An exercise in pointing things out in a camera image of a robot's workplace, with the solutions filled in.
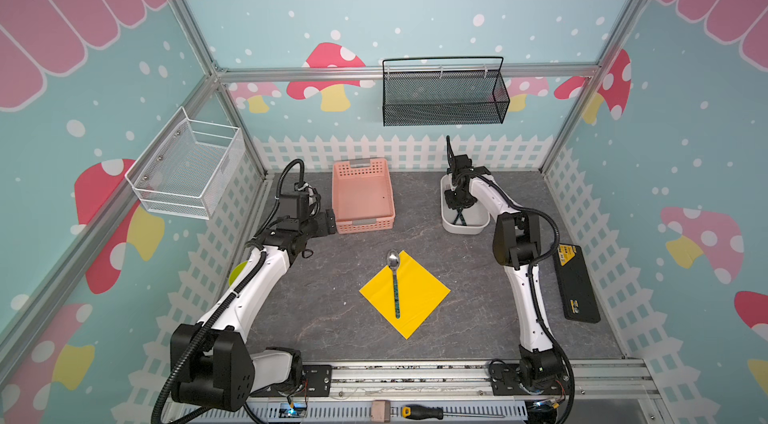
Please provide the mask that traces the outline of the spoon with teal handle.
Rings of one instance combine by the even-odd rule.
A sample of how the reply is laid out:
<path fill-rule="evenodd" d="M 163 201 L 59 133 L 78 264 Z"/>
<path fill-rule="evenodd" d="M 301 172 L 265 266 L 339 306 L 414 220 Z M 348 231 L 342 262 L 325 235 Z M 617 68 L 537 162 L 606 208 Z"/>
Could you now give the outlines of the spoon with teal handle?
<path fill-rule="evenodd" d="M 387 267 L 392 274 L 392 286 L 393 286 L 393 303 L 395 318 L 401 317 L 400 310 L 400 297 L 399 297 L 399 283 L 398 283 L 398 270 L 400 267 L 400 253 L 396 250 L 390 250 L 386 255 Z"/>

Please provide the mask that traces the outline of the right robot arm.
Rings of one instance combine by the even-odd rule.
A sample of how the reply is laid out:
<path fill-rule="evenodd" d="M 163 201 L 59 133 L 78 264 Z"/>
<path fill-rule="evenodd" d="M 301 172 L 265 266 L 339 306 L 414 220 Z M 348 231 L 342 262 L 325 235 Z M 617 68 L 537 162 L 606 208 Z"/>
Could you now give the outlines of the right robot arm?
<path fill-rule="evenodd" d="M 467 211 L 479 207 L 494 221 L 492 251 L 513 291 L 520 325 L 518 381 L 539 394 L 570 375 L 567 355 L 554 337 L 540 287 L 539 264 L 556 254 L 560 233 L 554 219 L 514 201 L 484 166 L 454 152 L 446 141 L 449 178 L 442 198 L 454 226 L 466 225 Z"/>

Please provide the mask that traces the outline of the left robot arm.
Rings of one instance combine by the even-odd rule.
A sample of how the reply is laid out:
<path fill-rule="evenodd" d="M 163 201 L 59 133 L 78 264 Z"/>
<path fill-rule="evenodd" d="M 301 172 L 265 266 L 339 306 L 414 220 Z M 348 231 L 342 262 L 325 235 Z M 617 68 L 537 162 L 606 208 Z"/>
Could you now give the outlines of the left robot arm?
<path fill-rule="evenodd" d="M 194 324 L 181 324 L 170 341 L 171 371 L 155 401 L 150 420 L 159 423 L 169 400 L 192 405 L 180 422 L 213 409 L 244 408 L 252 394 L 271 389 L 285 396 L 304 385 L 301 353 L 284 347 L 249 352 L 247 339 L 267 297 L 298 257 L 307 257 L 313 238 L 335 232 L 333 213 L 321 208 L 315 188 L 304 183 L 280 195 L 271 218 L 247 243 L 245 268 L 216 304 Z"/>

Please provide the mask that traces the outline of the yellow paper napkin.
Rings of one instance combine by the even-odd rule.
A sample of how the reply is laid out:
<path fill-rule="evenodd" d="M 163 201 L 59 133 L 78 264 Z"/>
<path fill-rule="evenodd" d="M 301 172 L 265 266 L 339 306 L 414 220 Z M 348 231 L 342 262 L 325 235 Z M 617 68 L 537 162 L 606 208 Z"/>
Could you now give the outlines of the yellow paper napkin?
<path fill-rule="evenodd" d="M 372 277 L 360 293 L 403 338 L 409 339 L 451 290 L 407 252 L 401 251 L 399 260 L 398 306 L 395 306 L 394 276 L 388 265 Z"/>

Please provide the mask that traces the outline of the white plastic bin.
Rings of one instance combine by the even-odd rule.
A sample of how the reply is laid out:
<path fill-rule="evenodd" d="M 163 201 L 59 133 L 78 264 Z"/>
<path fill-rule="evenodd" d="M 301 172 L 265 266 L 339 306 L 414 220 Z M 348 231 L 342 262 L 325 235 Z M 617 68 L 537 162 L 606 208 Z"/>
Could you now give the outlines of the white plastic bin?
<path fill-rule="evenodd" d="M 456 235 L 478 235 L 491 222 L 491 216 L 486 208 L 476 203 L 470 208 L 461 211 L 451 209 L 446 204 L 445 192 L 451 186 L 451 178 L 444 175 L 440 180 L 440 212 L 443 228 L 451 234 Z"/>

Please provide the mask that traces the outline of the pink plastic basket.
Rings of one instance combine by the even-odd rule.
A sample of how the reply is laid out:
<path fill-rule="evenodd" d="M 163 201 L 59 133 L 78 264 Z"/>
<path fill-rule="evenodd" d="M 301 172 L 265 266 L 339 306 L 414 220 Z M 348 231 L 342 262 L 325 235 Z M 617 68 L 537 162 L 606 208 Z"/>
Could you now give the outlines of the pink plastic basket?
<path fill-rule="evenodd" d="M 392 229 L 396 212 L 388 161 L 364 158 L 335 162 L 332 209 L 339 234 Z"/>

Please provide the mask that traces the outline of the green plastic bowl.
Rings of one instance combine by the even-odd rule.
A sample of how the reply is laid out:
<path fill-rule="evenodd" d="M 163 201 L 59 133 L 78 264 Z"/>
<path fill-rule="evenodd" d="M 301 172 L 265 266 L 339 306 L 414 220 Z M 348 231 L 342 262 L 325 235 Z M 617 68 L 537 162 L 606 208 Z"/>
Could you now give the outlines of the green plastic bowl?
<path fill-rule="evenodd" d="M 232 269 L 232 271 L 231 271 L 231 273 L 229 275 L 229 278 L 228 278 L 228 286 L 229 287 L 231 287 L 231 286 L 233 286 L 235 284 L 235 282 L 237 281 L 238 277 L 240 276 L 240 274 L 243 272 L 243 270 L 246 268 L 247 265 L 248 265 L 248 262 L 242 262 L 242 263 L 238 264 L 237 266 L 235 266 Z"/>

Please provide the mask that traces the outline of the black box yellow label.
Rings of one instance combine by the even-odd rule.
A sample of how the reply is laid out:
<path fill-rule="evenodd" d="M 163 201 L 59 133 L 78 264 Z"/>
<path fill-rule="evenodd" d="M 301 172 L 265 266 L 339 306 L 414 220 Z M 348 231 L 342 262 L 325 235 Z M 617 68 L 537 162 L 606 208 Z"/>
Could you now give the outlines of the black box yellow label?
<path fill-rule="evenodd" d="M 560 244 L 554 259 L 564 317 L 576 322 L 599 323 L 599 305 L 582 248 L 574 244 Z"/>

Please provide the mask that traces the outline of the yellow black screwdriver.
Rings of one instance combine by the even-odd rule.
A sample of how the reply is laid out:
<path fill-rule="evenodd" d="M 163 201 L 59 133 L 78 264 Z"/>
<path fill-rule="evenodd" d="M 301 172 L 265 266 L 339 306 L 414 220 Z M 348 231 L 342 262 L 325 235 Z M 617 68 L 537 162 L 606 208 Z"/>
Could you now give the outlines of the yellow black screwdriver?
<path fill-rule="evenodd" d="M 430 407 L 419 404 L 409 404 L 401 408 L 401 417 L 408 420 L 444 420 L 446 417 L 456 418 L 488 418 L 488 419 L 502 419 L 504 414 L 494 413 L 462 413 L 462 412 L 448 412 L 442 407 Z"/>

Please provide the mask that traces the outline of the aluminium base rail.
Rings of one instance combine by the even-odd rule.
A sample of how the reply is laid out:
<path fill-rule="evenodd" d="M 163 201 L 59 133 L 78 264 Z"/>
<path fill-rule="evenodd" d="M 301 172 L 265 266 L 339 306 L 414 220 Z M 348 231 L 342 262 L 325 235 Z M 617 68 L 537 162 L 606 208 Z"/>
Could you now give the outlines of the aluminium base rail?
<path fill-rule="evenodd" d="M 550 404 L 568 423 L 669 423 L 672 417 L 646 365 L 637 359 L 572 363 L 575 379 L 528 394 L 513 362 L 336 361 L 316 365 L 309 388 L 273 391 L 247 409 L 211 410 L 200 423 L 402 423 L 409 404 L 440 407 L 446 423 L 524 423 Z"/>

